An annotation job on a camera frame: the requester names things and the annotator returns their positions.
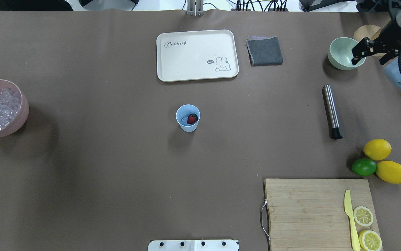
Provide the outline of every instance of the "metal stand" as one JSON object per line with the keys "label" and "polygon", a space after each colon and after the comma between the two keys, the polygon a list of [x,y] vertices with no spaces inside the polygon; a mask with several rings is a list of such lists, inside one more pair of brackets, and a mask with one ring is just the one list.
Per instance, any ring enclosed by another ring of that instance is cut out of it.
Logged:
{"label": "metal stand", "polygon": [[203,16],[203,0],[188,0],[186,14],[188,16]]}

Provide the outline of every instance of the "rabbit illustration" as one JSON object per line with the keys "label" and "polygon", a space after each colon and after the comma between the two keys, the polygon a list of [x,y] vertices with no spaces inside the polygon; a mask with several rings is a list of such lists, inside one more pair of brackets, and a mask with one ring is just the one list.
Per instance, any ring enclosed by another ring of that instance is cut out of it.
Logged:
{"label": "rabbit illustration", "polygon": [[231,70],[226,57],[216,58],[216,71]]}

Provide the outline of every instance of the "pink bowl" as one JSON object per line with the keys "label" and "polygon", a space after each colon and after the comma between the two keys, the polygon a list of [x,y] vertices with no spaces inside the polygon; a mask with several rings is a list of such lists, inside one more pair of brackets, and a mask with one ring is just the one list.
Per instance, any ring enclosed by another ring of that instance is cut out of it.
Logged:
{"label": "pink bowl", "polygon": [[16,117],[11,121],[4,129],[0,130],[0,137],[4,137],[6,135],[10,135],[17,130],[25,123],[27,117],[29,115],[29,102],[25,98],[25,95],[21,92],[19,87],[11,81],[5,81],[0,79],[0,90],[4,88],[11,88],[13,90],[17,90],[21,94],[21,106]]}

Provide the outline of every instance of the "strawberry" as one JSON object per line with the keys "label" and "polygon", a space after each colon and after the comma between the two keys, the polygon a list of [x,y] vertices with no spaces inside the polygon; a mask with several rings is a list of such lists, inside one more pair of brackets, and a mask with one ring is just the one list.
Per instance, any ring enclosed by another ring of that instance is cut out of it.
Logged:
{"label": "strawberry", "polygon": [[192,113],[188,116],[188,124],[194,124],[195,122],[197,122],[197,115]]}

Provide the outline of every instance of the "yellow lemon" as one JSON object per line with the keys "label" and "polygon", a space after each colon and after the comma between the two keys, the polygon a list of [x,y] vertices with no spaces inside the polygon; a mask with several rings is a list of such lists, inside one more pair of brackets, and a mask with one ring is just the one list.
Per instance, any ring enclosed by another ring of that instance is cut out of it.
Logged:
{"label": "yellow lemon", "polygon": [[366,251],[380,251],[382,247],[380,235],[372,230],[363,230],[358,236],[360,246]]}
{"label": "yellow lemon", "polygon": [[386,159],[392,151],[391,144],[384,139],[373,139],[363,148],[364,154],[372,160]]}
{"label": "yellow lemon", "polygon": [[401,183],[401,164],[384,160],[377,163],[377,170],[375,174],[382,180],[392,183],[392,184],[400,184]]}
{"label": "yellow lemon", "polygon": [[363,227],[369,227],[374,222],[371,210],[364,206],[358,206],[354,209],[354,219],[355,222]]}

